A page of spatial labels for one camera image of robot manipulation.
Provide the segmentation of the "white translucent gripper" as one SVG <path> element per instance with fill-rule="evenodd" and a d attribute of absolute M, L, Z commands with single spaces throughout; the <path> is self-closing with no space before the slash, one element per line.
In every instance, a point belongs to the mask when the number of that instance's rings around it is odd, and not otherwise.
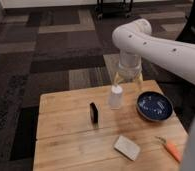
<path fill-rule="evenodd" d="M 121 82 L 142 80 L 142 60 L 135 53 L 121 51 L 119 55 L 118 68 L 114 77 L 114 84 Z"/>

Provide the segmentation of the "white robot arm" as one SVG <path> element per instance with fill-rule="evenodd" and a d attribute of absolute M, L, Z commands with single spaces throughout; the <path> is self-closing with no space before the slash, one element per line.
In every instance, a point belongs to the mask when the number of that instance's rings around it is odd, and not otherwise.
<path fill-rule="evenodd" d="M 145 58 L 195 85 L 195 44 L 152 36 L 152 26 L 144 18 L 115 28 L 112 41 L 120 52 L 120 77 L 138 77 L 142 71 L 141 59 Z M 189 129 L 179 171 L 195 171 L 195 118 Z"/>

